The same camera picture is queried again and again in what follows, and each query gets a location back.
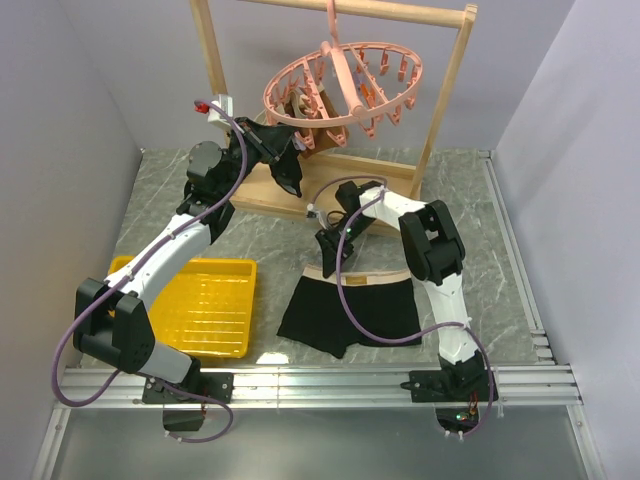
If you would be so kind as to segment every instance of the red connector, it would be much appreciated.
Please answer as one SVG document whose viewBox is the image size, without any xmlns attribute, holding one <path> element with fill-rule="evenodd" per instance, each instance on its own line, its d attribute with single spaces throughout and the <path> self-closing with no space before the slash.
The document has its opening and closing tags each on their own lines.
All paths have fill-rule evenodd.
<svg viewBox="0 0 640 480">
<path fill-rule="evenodd" d="M 211 110 L 209 108 L 209 105 L 207 105 L 206 103 L 200 103 L 198 105 L 194 105 L 193 109 L 198 112 L 198 113 L 209 113 L 209 110 Z"/>
</svg>

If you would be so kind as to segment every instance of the wooden frame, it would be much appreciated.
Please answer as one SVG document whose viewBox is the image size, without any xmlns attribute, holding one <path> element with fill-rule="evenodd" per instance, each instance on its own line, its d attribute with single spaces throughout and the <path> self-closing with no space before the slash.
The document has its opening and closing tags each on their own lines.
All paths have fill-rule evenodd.
<svg viewBox="0 0 640 480">
<path fill-rule="evenodd" d="M 278 5 L 291 8 L 326 11 L 326 0 L 242 0 L 251 3 Z M 224 71 L 220 62 L 218 44 L 213 28 L 208 0 L 190 0 L 193 19 L 198 30 L 200 45 L 204 53 L 209 83 L 214 94 L 228 93 Z M 468 4 L 464 10 L 405 5 L 377 0 L 336 0 L 337 13 L 382 18 L 400 22 L 435 25 L 458 30 L 449 63 L 442 79 L 438 100 L 431 117 L 424 148 L 417 166 L 399 165 L 368 158 L 348 155 L 316 154 L 309 159 L 300 159 L 304 178 L 303 198 L 289 195 L 271 179 L 266 165 L 258 165 L 236 191 L 233 204 L 245 211 L 277 215 L 300 220 L 306 217 L 309 199 L 318 187 L 337 177 L 349 175 L 383 175 L 389 186 L 397 193 L 411 198 L 420 197 L 422 177 L 429 156 L 440 130 L 442 119 L 460 69 L 469 35 L 476 19 L 478 7 Z M 326 211 L 339 209 L 333 198 L 335 189 L 327 189 L 318 199 L 318 206 Z M 395 230 L 380 224 L 372 227 L 374 233 L 395 234 Z"/>
</svg>

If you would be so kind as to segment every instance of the glass panel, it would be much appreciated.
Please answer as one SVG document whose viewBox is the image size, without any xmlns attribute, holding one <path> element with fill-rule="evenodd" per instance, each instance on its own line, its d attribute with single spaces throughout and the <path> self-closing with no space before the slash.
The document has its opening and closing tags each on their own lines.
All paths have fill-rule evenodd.
<svg viewBox="0 0 640 480">
<path fill-rule="evenodd" d="M 506 409 L 463 443 L 431 409 L 236 415 L 226 436 L 186 445 L 163 437 L 157 410 L 73 410 L 53 478 L 586 479 L 564 407 Z"/>
</svg>

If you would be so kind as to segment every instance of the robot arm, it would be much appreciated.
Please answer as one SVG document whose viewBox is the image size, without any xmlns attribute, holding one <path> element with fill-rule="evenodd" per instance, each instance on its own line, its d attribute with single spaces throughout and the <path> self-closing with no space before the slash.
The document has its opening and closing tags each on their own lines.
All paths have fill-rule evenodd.
<svg viewBox="0 0 640 480">
<path fill-rule="evenodd" d="M 346 219 L 378 198 L 384 187 L 369 182 L 356 187 L 353 182 L 340 185 L 336 198 L 346 210 L 335 227 L 316 234 L 323 255 L 323 274 L 334 273 L 337 245 Z M 365 209 L 347 234 L 342 261 L 353 253 L 352 242 L 374 220 L 380 220 L 400 231 L 407 265 L 412 275 L 426 290 L 436 323 L 460 322 L 469 325 L 469 315 L 462 293 L 462 260 L 465 250 L 447 206 L 436 200 L 431 203 L 412 200 L 385 191 L 381 201 Z M 427 232 L 437 236 L 429 239 Z M 440 329 L 439 355 L 451 365 L 466 362 L 476 355 L 477 347 L 462 329 Z"/>
<path fill-rule="evenodd" d="M 341 262 L 345 262 L 353 253 L 354 239 L 374 220 L 381 220 L 400 231 L 407 265 L 429 296 L 435 322 L 456 322 L 468 328 L 471 319 L 462 293 L 465 250 L 449 209 L 439 200 L 426 203 L 383 189 L 378 182 L 360 187 L 347 182 L 338 187 L 336 199 L 346 214 L 337 225 L 316 234 L 325 278 L 335 271 L 341 235 L 345 237 Z M 383 192 L 382 199 L 374 202 Z M 361 215 L 349 220 L 367 204 L 371 205 Z M 478 425 L 477 402 L 498 395 L 495 388 L 489 394 L 488 386 L 495 384 L 492 374 L 485 370 L 482 353 L 467 330 L 440 328 L 438 333 L 441 370 L 410 372 L 410 381 L 401 387 L 411 391 L 414 402 L 468 402 L 465 411 L 436 408 L 442 427 L 462 434 Z"/>
<path fill-rule="evenodd" d="M 373 187 L 360 195 L 360 204 L 376 199 L 384 187 Z M 411 200 L 385 192 L 382 201 L 367 208 L 364 215 L 381 220 L 400 231 L 407 264 L 412 275 L 426 290 L 435 323 L 460 322 L 469 326 L 469 315 L 462 293 L 464 246 L 447 206 Z M 429 239 L 426 232 L 436 232 Z M 440 358 L 455 365 L 472 358 L 477 347 L 462 329 L 440 329 Z"/>
<path fill-rule="evenodd" d="M 236 118 L 247 146 L 248 176 L 259 162 L 269 164 L 272 177 L 287 192 L 300 194 L 298 151 L 293 142 L 295 129 L 286 125 L 263 126 L 247 118 Z M 140 373 L 180 386 L 180 390 L 206 395 L 213 386 L 200 374 L 200 362 L 155 339 L 147 312 L 171 279 L 194 256 L 204 251 L 225 230 L 234 213 L 222 201 L 241 173 L 239 140 L 231 137 L 228 149 L 203 142 L 189 152 L 188 181 L 184 200 L 176 215 L 158 237 L 135 259 L 104 281 L 87 279 L 76 294 L 76 316 L 101 297 L 110 285 L 129 278 L 114 295 L 88 316 L 73 336 L 74 347 L 126 373 Z M 186 222 L 193 223 L 173 235 Z M 155 250 L 167 235 L 171 241 Z M 133 267 L 146 263 L 133 275 Z"/>
</svg>

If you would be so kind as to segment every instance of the wooden base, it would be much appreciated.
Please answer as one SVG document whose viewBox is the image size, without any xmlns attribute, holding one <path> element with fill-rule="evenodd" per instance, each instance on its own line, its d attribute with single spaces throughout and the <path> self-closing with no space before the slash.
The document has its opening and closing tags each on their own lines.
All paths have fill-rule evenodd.
<svg viewBox="0 0 640 480">
<path fill-rule="evenodd" d="M 236 190 L 231 198 L 233 205 L 242 211 L 274 215 L 291 220 L 305 220 L 307 205 L 313 195 L 326 183 L 339 177 L 351 175 L 381 175 L 389 181 L 394 192 L 409 196 L 415 167 L 395 163 L 352 157 L 349 155 L 316 154 L 308 159 L 300 158 L 302 166 L 302 198 L 290 195 L 280 188 L 267 165 L 259 164 Z M 339 184 L 327 188 L 317 201 L 317 206 L 326 212 L 342 210 L 335 199 Z M 381 222 L 374 223 L 368 232 L 378 235 L 398 236 L 398 231 Z"/>
</svg>

